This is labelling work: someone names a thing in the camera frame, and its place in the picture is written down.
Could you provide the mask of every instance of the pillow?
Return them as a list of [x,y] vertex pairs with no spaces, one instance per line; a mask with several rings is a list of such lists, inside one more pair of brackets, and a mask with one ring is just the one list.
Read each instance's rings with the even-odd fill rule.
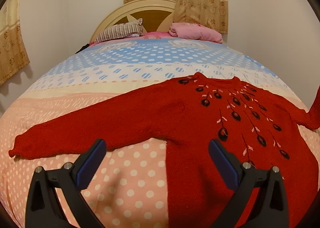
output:
[[100,43],[107,40],[124,38],[132,34],[139,34],[139,36],[143,36],[142,19],[138,19],[128,23],[113,25],[102,31],[94,42]]

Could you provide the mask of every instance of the headboard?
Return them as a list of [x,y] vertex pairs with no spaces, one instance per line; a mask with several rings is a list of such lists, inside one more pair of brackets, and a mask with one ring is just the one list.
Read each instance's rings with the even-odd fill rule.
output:
[[106,28],[142,18],[143,32],[167,32],[173,21],[174,0],[135,0],[109,14],[97,27],[90,42]]

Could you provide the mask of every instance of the sweater's left sleeve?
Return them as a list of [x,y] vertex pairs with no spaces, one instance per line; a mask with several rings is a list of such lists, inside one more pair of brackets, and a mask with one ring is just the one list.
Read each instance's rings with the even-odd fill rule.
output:
[[80,154],[98,138],[112,150],[151,137],[170,137],[183,111],[184,103],[168,80],[35,125],[16,137],[9,156]]
[[297,108],[294,104],[289,102],[282,96],[277,94],[271,95],[276,106],[282,107],[290,113],[291,118],[298,124],[303,125],[310,130],[320,128],[320,87],[318,88],[315,101],[313,102],[309,112]]

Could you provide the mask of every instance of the red sweater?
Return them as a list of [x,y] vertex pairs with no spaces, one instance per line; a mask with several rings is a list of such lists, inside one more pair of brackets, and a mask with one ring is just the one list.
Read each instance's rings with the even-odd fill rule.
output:
[[[26,159],[85,152],[97,138],[113,150],[147,140],[167,140],[170,227],[208,228],[233,192],[208,154],[219,138],[241,161],[279,166],[294,227],[317,193],[318,163],[298,130],[320,127],[320,91],[309,113],[285,98],[234,77],[201,73],[173,78],[35,125],[15,139],[9,155]],[[256,192],[238,224],[252,208]]]

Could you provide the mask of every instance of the bedspread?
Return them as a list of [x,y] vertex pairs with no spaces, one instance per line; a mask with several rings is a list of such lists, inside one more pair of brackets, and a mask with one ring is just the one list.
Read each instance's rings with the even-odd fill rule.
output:
[[[53,67],[19,97],[0,118],[0,201],[19,227],[34,169],[60,168],[78,155],[25,160],[10,158],[16,135],[68,112],[174,77],[201,72],[209,78],[236,76],[279,94],[306,109],[293,91],[257,61],[224,45],[180,38],[130,38],[108,41],[73,55]],[[320,162],[320,138],[299,126]],[[108,151],[84,199],[106,227],[168,227],[166,143],[150,140]],[[77,226],[62,192],[59,200]]]

